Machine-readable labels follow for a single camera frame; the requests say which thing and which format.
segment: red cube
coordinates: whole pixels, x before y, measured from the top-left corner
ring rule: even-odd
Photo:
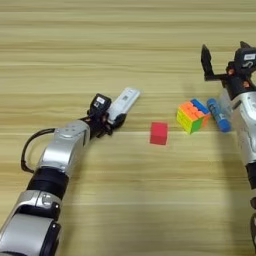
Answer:
[[[167,123],[156,123],[151,124],[150,143],[158,145],[166,145],[168,135],[168,124]]]

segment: robotic arm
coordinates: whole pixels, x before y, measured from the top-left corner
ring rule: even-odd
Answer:
[[[111,135],[124,123],[139,94],[137,90],[126,88],[113,104],[110,98],[97,94],[87,117],[68,123],[64,128],[39,131],[28,140],[21,167],[34,175],[0,231],[0,256],[55,255],[61,230],[57,222],[61,202],[77,162],[90,139]],[[33,171],[26,165],[26,149],[34,138],[51,132],[53,139]]]
[[[256,48],[241,42],[234,61],[228,63],[224,74],[214,74],[211,54],[205,45],[202,47],[201,62],[205,80],[221,80],[228,91],[233,110],[232,124],[237,132],[242,161],[254,194],[251,206],[256,210],[256,87],[251,81],[251,75],[256,71]],[[250,226],[256,248],[256,214],[253,214]]]

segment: wooden surface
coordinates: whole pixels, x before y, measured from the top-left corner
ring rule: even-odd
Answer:
[[[251,192],[234,133],[213,121],[188,136],[177,106],[217,97],[201,45],[224,71],[239,41],[256,45],[255,0],[1,0],[0,222],[30,179],[26,139],[84,115],[100,92],[143,94],[113,137],[91,143],[66,194],[59,255],[253,255]],[[149,144],[152,121],[167,146]],[[33,146],[35,165],[49,137]]]

